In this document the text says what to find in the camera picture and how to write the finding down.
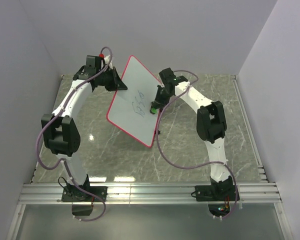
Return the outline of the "green whiteboard eraser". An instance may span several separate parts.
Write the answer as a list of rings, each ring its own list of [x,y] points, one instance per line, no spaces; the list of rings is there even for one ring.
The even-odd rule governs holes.
[[[152,108],[150,109],[150,112],[151,112],[152,114],[156,114],[156,113],[157,113],[157,110],[156,110],[155,108],[152,107]]]

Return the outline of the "red framed whiteboard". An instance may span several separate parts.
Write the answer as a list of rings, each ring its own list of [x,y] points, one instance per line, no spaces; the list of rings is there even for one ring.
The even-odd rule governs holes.
[[[108,108],[106,119],[144,146],[154,143],[158,114],[150,112],[161,82],[133,55],[121,76],[127,90],[117,90]]]

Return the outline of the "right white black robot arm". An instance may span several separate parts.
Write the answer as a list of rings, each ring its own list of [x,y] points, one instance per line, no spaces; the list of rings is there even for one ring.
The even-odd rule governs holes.
[[[158,85],[149,112],[160,117],[173,103],[171,97],[182,99],[196,113],[196,132],[203,140],[210,166],[210,185],[195,187],[197,201],[233,201],[236,198],[235,177],[227,165],[225,135],[227,122],[224,106],[220,101],[212,101],[202,95],[185,76],[176,76],[171,68],[159,73],[162,81]]]

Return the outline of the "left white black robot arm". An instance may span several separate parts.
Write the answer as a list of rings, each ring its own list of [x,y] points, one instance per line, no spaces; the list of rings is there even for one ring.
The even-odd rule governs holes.
[[[88,96],[97,87],[105,87],[109,92],[127,90],[112,64],[111,54],[88,55],[85,65],[74,74],[71,87],[61,104],[51,114],[44,114],[41,118],[40,136],[45,147],[58,158],[57,163],[66,172],[63,195],[72,202],[89,201],[95,196],[89,176],[76,154],[81,136],[75,119]]]

